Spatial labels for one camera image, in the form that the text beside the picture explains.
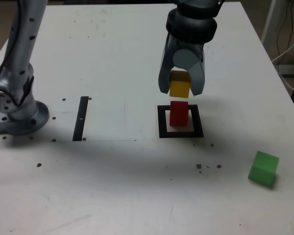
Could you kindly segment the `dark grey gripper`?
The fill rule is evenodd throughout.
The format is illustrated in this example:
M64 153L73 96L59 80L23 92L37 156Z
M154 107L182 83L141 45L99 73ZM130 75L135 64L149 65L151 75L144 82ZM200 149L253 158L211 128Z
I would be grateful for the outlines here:
M159 90L164 94L170 89L173 66L188 72L194 96L202 94L205 85L204 44L187 43L167 35L158 76Z

